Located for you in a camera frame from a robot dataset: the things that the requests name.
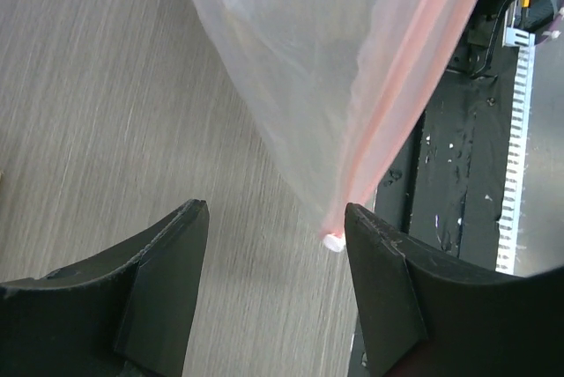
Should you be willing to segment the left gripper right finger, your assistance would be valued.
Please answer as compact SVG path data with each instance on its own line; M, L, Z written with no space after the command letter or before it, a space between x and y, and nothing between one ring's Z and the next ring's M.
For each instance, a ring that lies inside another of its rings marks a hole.
M345 237L371 375L562 375L562 269L487 270L354 203Z

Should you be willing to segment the clear pink zip top bag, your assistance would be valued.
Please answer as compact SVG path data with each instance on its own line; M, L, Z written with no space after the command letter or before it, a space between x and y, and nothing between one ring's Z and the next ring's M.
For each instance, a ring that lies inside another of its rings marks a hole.
M367 204L478 0L192 0L326 248Z

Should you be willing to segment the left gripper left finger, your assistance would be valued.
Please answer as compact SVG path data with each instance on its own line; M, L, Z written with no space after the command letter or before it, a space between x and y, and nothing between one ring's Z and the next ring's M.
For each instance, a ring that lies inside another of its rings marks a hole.
M2 283L2 375L181 375L208 228L190 200L97 255Z

